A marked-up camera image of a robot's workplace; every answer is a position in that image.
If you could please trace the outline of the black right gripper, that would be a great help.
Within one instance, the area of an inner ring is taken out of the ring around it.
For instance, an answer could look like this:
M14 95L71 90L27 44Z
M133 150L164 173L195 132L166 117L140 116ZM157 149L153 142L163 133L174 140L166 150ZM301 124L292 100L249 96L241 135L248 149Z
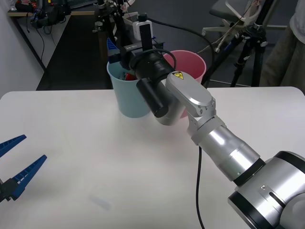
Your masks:
M156 37L152 37L152 50L164 50L164 43L158 42ZM129 63L132 57L136 55L137 52L142 51L142 43L133 43L130 45L122 46L119 49L114 45L110 38L107 38L107 49L108 49L108 61L109 63L120 62L121 66L129 70Z

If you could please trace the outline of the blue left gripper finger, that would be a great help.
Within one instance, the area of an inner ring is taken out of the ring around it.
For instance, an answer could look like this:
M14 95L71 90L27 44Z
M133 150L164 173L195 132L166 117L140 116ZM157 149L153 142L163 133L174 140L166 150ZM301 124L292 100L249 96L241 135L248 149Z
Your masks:
M9 152L12 148L14 148L21 141L25 140L26 135L20 135L18 137L12 138L8 141L0 143L0 157L4 156L7 152Z
M0 201L10 201L11 199L14 201L17 200L46 159L46 155L41 156L20 173L2 183L0 185Z

